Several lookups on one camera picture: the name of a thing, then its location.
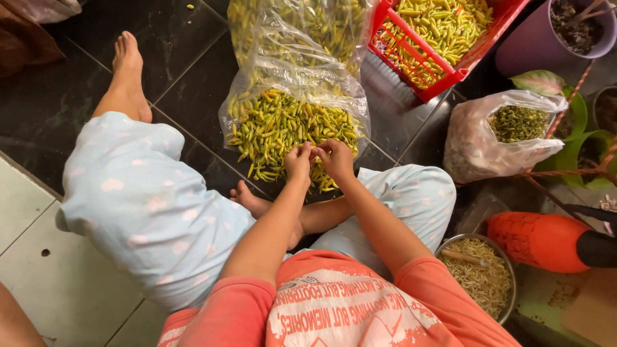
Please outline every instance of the plastic basket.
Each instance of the plastic basket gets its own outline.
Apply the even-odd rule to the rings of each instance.
[[[444,58],[442,58],[435,50],[413,31],[407,23],[396,13],[394,8],[398,5],[400,0],[381,0],[379,6],[375,11],[375,19],[373,22],[372,39],[368,44],[368,49],[377,54],[381,60],[383,60],[392,70],[398,73],[403,81],[405,81],[413,90],[413,92],[424,102],[427,103],[435,96],[441,94],[446,89],[450,88],[454,84],[462,81],[467,77],[476,64],[482,59],[482,57],[488,52],[493,44],[499,39],[499,37],[510,26],[514,18],[523,10],[529,0],[501,0],[495,4],[492,4],[494,20],[486,28],[486,31],[478,38],[477,42],[471,47],[471,49],[462,57],[461,61],[452,67]],[[386,28],[388,22],[397,25],[404,35],[398,38],[392,34],[390,30]],[[381,38],[379,34],[386,32],[386,37]],[[421,51],[415,49],[408,41],[417,44]],[[388,52],[389,56],[395,54],[399,61],[402,61],[401,56],[395,52],[395,48],[401,47],[419,64],[416,67],[412,67],[403,62],[403,65],[409,71],[409,74],[405,73],[403,68],[399,67],[393,60],[390,60],[384,52]],[[427,61],[431,59],[437,64],[442,72],[432,72]],[[422,75],[424,71],[428,72],[433,77],[433,81],[427,82]],[[418,78],[428,87],[421,89],[412,79]]]

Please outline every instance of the bare foot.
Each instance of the bare foot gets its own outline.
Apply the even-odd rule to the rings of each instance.
[[[245,209],[251,212],[251,215],[255,219],[259,219],[263,216],[263,214],[270,209],[270,206],[272,206],[271,202],[254,196],[244,181],[238,182],[238,189],[232,189],[230,191],[230,195],[232,201],[236,201],[238,204],[244,206]],[[298,223],[294,228],[294,232],[291,234],[291,238],[289,239],[287,250],[289,251],[290,249],[294,249],[304,235],[304,229],[298,220]]]
[[[109,91],[123,93],[139,109],[139,120],[152,122],[152,111],[141,89],[141,68],[144,61],[137,49],[137,40],[133,34],[123,31],[114,44],[114,78]]]

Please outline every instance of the metal bowl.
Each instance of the metal bowl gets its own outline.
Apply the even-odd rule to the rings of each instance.
[[[458,241],[458,240],[462,240],[464,238],[477,238],[479,240],[486,242],[486,244],[492,249],[494,249],[495,253],[505,261],[503,266],[505,266],[505,268],[510,273],[510,278],[512,278],[512,287],[508,291],[508,297],[506,298],[505,307],[501,310],[497,318],[497,322],[500,325],[503,325],[503,323],[505,323],[505,321],[508,319],[508,317],[512,313],[512,310],[514,310],[514,305],[516,303],[516,278],[514,276],[514,269],[512,268],[512,263],[508,259],[508,256],[505,254],[505,252],[501,248],[499,248],[499,246],[497,246],[496,243],[494,243],[490,238],[486,236],[482,236],[478,234],[460,234],[444,242],[443,245],[437,248],[437,251],[435,252],[435,256],[438,256],[439,253],[441,253],[441,250],[444,249],[449,244],[455,241]]]

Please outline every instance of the sleeve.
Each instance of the sleeve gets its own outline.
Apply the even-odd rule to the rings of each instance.
[[[256,278],[237,276],[218,281],[199,313],[183,329],[178,346],[263,345],[275,297],[274,285]]]
[[[431,310],[464,346],[520,346],[435,257],[410,261],[396,275],[394,284]]]

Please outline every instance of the pink-green leaf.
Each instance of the pink-green leaf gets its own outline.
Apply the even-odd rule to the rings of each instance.
[[[533,70],[511,78],[512,83],[518,88],[531,90],[538,94],[555,95],[561,94],[563,78],[551,71]]]

